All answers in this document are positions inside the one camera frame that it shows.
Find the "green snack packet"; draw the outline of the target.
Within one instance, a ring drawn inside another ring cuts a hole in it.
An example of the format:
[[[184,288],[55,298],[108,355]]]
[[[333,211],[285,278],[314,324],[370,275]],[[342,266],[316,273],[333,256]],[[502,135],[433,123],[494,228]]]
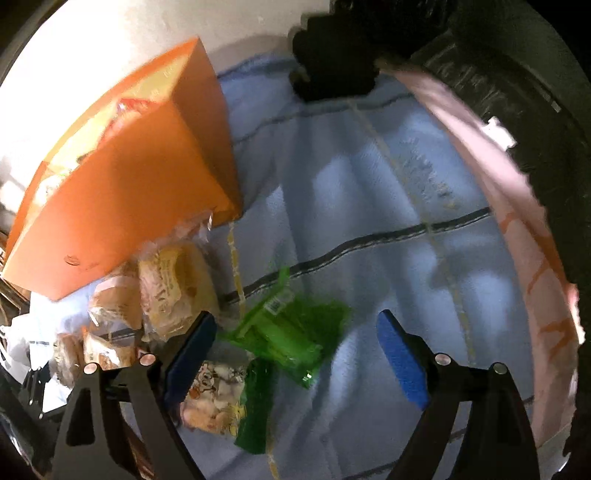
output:
[[[222,338],[272,362],[308,389],[322,363],[339,347],[349,315],[351,308],[345,303],[324,302],[294,291],[283,268],[270,293]]]

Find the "small orange cracker packet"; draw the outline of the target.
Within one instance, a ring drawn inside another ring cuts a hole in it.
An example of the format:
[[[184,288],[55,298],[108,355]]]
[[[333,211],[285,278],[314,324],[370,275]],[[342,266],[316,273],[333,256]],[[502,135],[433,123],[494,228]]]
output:
[[[82,342],[84,362],[96,363],[102,370],[130,367],[136,360],[136,348],[131,339],[103,339],[85,331]]]

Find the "pink cloth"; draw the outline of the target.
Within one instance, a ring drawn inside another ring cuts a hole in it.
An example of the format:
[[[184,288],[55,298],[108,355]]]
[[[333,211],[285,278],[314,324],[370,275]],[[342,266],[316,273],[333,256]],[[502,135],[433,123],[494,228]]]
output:
[[[451,88],[417,67],[380,70],[401,81],[443,125],[476,177],[506,241],[528,313],[534,361],[532,427],[537,446],[569,430],[575,410],[577,351],[584,337],[578,290],[567,281],[525,174],[511,158],[518,142],[498,117],[482,120]]]

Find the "white plastic bag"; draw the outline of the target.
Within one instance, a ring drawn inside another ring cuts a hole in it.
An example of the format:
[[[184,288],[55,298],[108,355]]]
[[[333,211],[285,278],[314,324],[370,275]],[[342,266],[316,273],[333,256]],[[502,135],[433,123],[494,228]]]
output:
[[[6,342],[1,353],[8,355],[1,363],[21,385],[29,372],[45,367],[49,375],[46,382],[56,377],[55,343],[61,326],[55,303],[34,294],[31,311],[15,317],[10,326],[1,327],[1,339]]]

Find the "cartoon clear snack bag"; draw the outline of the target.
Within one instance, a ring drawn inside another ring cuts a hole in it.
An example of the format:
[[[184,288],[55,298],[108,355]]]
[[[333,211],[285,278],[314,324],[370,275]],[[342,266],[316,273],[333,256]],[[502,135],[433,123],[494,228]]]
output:
[[[245,419],[245,367],[205,360],[179,406],[181,423],[190,430],[238,436]]]

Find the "round bread in wrapper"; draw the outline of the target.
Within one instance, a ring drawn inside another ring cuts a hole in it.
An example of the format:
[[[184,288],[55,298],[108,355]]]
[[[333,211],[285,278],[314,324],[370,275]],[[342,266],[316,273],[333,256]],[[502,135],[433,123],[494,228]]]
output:
[[[114,273],[97,284],[88,305],[92,322],[100,326],[121,322],[132,330],[142,327],[140,283],[133,272]]]

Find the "yellow bread packet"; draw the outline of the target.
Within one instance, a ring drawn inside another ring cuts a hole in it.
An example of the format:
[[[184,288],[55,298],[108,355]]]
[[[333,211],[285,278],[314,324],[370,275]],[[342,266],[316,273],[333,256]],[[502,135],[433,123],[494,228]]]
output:
[[[204,254],[188,240],[139,260],[138,274],[146,331],[159,341],[186,333],[201,312],[219,314]]]

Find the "blue plaid tablecloth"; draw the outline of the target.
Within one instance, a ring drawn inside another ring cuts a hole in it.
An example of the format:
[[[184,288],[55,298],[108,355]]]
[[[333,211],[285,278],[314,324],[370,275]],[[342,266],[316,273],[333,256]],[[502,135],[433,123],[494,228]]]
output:
[[[534,401],[528,314],[488,200],[439,122],[399,80],[305,104],[293,61],[264,55],[221,74],[245,211],[209,239],[229,310],[291,287],[351,313],[310,388],[280,376],[270,456],[180,435],[209,479],[383,479],[420,417],[386,359],[380,312],[458,363],[505,363]]]

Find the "orange cardboard box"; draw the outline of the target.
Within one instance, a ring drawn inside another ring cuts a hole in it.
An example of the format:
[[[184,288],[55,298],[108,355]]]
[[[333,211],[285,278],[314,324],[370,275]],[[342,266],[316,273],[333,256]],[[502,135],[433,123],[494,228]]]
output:
[[[59,300],[181,222],[242,215],[228,108],[199,39],[105,92],[54,144],[8,236],[3,278]]]

